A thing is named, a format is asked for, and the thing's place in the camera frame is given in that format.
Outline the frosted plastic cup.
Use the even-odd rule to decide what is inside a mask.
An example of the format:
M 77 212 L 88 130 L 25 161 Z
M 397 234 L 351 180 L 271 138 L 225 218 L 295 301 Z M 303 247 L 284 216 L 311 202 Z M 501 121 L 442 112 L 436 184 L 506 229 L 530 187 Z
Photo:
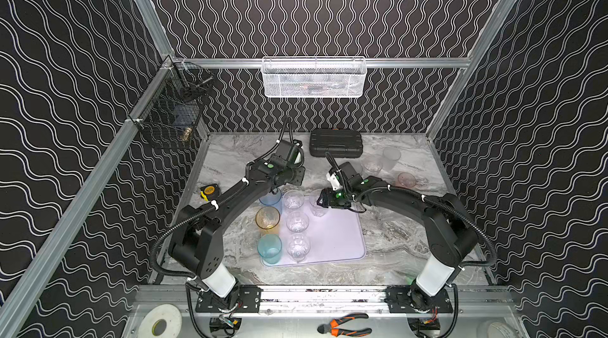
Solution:
M 381 155 L 381 163 L 384 171 L 390 172 L 394 169 L 395 165 L 400 161 L 402 152 L 392 146 L 388 146 L 383 149 Z

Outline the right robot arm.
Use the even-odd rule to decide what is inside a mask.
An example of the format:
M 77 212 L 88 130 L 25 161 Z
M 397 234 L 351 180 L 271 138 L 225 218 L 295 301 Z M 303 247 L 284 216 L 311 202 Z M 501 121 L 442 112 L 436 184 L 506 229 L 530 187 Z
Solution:
M 413 281 L 413 295 L 435 297 L 462 269 L 487 268 L 497 262 L 497 250 L 489 236 L 451 193 L 424 195 L 376 176 L 364 178 L 349 162 L 332 162 L 326 179 L 330 186 L 319 195 L 320 207 L 349 211 L 354 211 L 356 204 L 380 207 L 424 227 L 430 257 Z

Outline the teal plastic cup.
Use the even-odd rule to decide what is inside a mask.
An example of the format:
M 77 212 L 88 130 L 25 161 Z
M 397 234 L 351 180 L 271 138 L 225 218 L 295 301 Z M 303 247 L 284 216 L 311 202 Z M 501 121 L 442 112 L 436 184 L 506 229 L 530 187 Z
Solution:
M 257 251 L 266 264 L 275 265 L 282 257 L 283 243 L 277 234 L 266 234 L 257 244 Z

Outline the pink plastic cup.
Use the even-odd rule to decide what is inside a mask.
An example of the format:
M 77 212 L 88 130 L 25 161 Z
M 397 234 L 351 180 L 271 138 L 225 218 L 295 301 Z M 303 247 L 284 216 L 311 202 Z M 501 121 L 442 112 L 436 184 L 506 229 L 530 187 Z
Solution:
M 397 176 L 397 186 L 413 189 L 416 187 L 416 185 L 417 179 L 411 173 L 402 172 Z

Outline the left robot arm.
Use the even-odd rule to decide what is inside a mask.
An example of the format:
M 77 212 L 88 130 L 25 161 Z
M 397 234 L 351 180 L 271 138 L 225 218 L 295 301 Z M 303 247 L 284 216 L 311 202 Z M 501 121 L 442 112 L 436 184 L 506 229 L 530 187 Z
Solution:
M 194 290 L 210 290 L 228 297 L 237 280 L 223 264 L 223 235 L 234 220 L 259 198 L 304 179 L 302 142 L 293 137 L 291 118 L 280 130 L 274 146 L 248 162 L 245 175 L 217 199 L 201 207 L 186 206 L 174 224 L 150 250 L 150 265 L 163 276 L 182 277 Z

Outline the yellow transparent cup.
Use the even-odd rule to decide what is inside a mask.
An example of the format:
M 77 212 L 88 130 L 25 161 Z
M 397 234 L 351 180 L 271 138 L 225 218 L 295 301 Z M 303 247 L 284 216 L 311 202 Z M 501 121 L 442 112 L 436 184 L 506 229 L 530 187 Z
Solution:
M 255 216 L 255 222 L 261 235 L 280 233 L 281 213 L 275 207 L 262 207 Z

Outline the blue ribbed plastic cup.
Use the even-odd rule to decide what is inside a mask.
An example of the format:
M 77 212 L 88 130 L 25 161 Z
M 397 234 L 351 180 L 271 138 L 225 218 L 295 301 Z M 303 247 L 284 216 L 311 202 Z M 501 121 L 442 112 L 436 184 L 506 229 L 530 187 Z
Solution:
M 259 198 L 259 201 L 262 205 L 266 207 L 274 207 L 279 211 L 283 209 L 283 192 L 280 189 L 275 190 L 275 192 L 269 192 L 267 195 Z

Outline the clear plastic cup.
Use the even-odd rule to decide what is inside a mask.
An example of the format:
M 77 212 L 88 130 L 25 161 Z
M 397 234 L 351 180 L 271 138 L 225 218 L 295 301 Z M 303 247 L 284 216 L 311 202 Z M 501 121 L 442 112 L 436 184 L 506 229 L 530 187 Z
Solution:
M 328 208 L 323 208 L 322 206 L 319 206 L 317 204 L 318 201 L 318 194 L 312 194 L 309 196 L 308 200 L 309 200 L 309 205 L 310 205 L 310 213 L 317 218 L 321 218 L 323 216 L 325 216 L 328 212 Z
M 304 211 L 291 211 L 286 218 L 286 226 L 292 233 L 302 233 L 310 225 L 310 219 Z
M 383 162 L 380 158 L 369 157 L 362 161 L 363 176 L 379 176 L 383 170 Z
M 295 211 L 304 205 L 304 194 L 299 190 L 289 190 L 283 195 L 283 207 Z
M 294 233 L 288 238 L 287 252 L 296 263 L 305 260 L 310 252 L 310 248 L 310 239 L 303 233 Z

